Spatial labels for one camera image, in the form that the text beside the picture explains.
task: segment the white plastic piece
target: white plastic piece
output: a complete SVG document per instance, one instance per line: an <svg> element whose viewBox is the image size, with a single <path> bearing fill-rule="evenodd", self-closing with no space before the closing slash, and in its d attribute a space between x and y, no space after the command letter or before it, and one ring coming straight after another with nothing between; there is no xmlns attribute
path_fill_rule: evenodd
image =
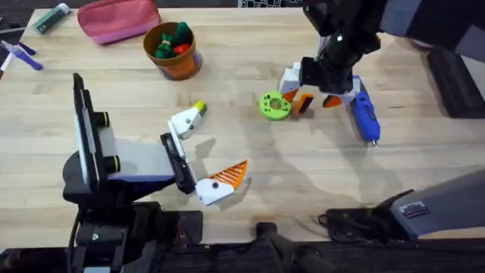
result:
<svg viewBox="0 0 485 273"><path fill-rule="evenodd" d="M213 204L234 193L234 188L226 183L205 178L196 184L196 192L206 206Z"/></svg>
<svg viewBox="0 0 485 273"><path fill-rule="evenodd" d="M65 3L59 4L57 8L59 8L62 12L64 12L64 14L70 13L69 6L67 6Z"/></svg>
<svg viewBox="0 0 485 273"><path fill-rule="evenodd" d="M174 141L175 149L177 149L177 152L179 153L180 158L185 160L185 151L183 150L182 143L180 143L177 130L175 129L175 126L171 120L167 121L167 124L168 124L168 130L172 135L172 140Z"/></svg>
<svg viewBox="0 0 485 273"><path fill-rule="evenodd" d="M202 120L197 107L192 107L181 113L173 115L170 119L177 132L178 138L186 140L192 136L196 126Z"/></svg>
<svg viewBox="0 0 485 273"><path fill-rule="evenodd" d="M296 70L296 75L298 76L300 73L300 67L302 64L300 64L299 61L296 61L293 63L293 69Z"/></svg>
<svg viewBox="0 0 485 273"><path fill-rule="evenodd" d="M287 68L283 72L283 76L281 76L280 84L278 85L278 92L281 95L284 95L301 87L299 79L299 63L293 64L293 67L295 66L298 69Z"/></svg>

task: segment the pink pouch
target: pink pouch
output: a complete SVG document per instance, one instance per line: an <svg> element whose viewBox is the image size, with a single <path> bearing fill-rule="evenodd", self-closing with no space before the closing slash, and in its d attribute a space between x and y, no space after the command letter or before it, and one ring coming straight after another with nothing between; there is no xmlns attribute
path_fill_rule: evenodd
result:
<svg viewBox="0 0 485 273"><path fill-rule="evenodd" d="M77 13L87 36L102 45L137 36L161 22L152 0L101 0Z"/></svg>

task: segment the green gear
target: green gear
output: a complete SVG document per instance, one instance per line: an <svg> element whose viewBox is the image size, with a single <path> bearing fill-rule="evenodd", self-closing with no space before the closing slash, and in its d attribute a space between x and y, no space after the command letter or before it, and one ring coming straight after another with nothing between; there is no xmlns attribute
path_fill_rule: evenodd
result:
<svg viewBox="0 0 485 273"><path fill-rule="evenodd" d="M270 121L281 121L291 112L291 104L278 91L270 91L260 98L259 110Z"/></svg>

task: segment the yellow part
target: yellow part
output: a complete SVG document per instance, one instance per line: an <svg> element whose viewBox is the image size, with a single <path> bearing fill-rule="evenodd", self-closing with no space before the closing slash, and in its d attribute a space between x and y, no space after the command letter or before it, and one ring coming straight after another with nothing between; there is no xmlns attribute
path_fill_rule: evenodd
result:
<svg viewBox="0 0 485 273"><path fill-rule="evenodd" d="M241 181L243 181L247 166L248 161L245 160L223 171L219 171L209 178L215 179L221 183L229 184L233 186L234 189L237 189L237 187L241 184Z"/></svg>
<svg viewBox="0 0 485 273"><path fill-rule="evenodd" d="M103 115L105 116L105 127L108 126L108 117L106 116L106 112L103 112Z"/></svg>
<svg viewBox="0 0 485 273"><path fill-rule="evenodd" d="M114 170L115 171L120 171L118 169L118 157L116 155L114 156Z"/></svg>
<svg viewBox="0 0 485 273"><path fill-rule="evenodd" d="M203 102L203 101L198 101L198 102L196 102L194 104L194 107L197 107L197 109L199 111L202 111L202 109L204 108L204 106L205 106L205 102Z"/></svg>

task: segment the wooden tabletop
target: wooden tabletop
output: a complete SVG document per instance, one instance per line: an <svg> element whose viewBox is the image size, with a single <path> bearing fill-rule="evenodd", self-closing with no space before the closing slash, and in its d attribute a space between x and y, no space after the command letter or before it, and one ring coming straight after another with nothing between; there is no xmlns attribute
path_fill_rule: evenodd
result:
<svg viewBox="0 0 485 273"><path fill-rule="evenodd" d="M36 10L30 21L47 10ZM76 207L62 198L62 167L76 150L72 73L108 111L115 136L158 142L171 115L197 100L204 124L183 141L202 178L244 159L235 194L204 207L175 186L146 197L166 209L204 212L205 242L253 238L258 221L274 221L294 240L326 240L312 217L329 208L375 206L483 168L485 122L443 114L424 54L385 34L382 49L355 67L382 127L379 149L366 151L344 107L323 109L316 96L304 118L270 122L258 110L285 67L313 56L318 35L300 9L162 9L186 21L202 53L192 79L163 78L142 50L142 36L98 46L76 12L45 36L31 28L22 42L37 50L43 71L14 59L0 80L0 247L66 246ZM316 88L302 91L315 93ZM457 236L471 236L461 231Z"/></svg>

